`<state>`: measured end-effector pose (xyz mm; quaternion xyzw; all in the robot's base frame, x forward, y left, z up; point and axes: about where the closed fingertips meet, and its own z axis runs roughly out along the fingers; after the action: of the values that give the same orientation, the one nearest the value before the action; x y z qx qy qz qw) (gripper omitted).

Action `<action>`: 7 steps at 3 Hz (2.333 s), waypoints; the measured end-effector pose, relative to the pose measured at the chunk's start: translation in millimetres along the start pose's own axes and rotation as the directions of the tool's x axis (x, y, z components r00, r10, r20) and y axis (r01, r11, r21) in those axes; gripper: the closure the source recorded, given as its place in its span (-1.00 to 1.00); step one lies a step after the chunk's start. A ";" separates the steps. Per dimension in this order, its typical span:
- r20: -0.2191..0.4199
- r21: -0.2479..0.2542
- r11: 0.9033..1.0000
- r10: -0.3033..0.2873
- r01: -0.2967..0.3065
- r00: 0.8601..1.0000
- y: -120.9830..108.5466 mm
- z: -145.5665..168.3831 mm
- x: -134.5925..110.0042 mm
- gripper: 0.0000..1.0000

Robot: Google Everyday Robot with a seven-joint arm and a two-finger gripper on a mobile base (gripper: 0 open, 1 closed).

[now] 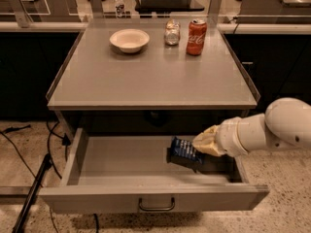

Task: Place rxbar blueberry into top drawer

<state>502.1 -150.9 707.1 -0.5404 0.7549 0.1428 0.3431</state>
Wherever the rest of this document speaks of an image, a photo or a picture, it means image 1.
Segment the white gripper with vent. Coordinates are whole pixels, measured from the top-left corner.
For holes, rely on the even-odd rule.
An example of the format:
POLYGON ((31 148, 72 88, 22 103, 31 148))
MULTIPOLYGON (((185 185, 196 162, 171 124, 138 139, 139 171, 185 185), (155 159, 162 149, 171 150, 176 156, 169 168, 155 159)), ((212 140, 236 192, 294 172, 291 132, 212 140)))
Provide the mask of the white gripper with vent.
POLYGON ((246 155, 248 152, 242 146, 238 137, 238 124, 241 117, 224 120, 219 126, 213 125, 193 140, 193 147, 205 154, 213 156, 229 155, 236 157, 246 155))

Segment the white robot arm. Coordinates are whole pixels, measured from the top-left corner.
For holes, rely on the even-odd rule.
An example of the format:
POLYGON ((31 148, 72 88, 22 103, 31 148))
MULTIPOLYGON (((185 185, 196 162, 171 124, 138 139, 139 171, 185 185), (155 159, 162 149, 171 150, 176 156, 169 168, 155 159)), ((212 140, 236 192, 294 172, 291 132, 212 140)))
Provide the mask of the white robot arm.
POLYGON ((213 156, 255 150, 311 149, 311 106, 295 98, 272 102, 264 114, 226 119, 197 135, 192 145, 213 156))

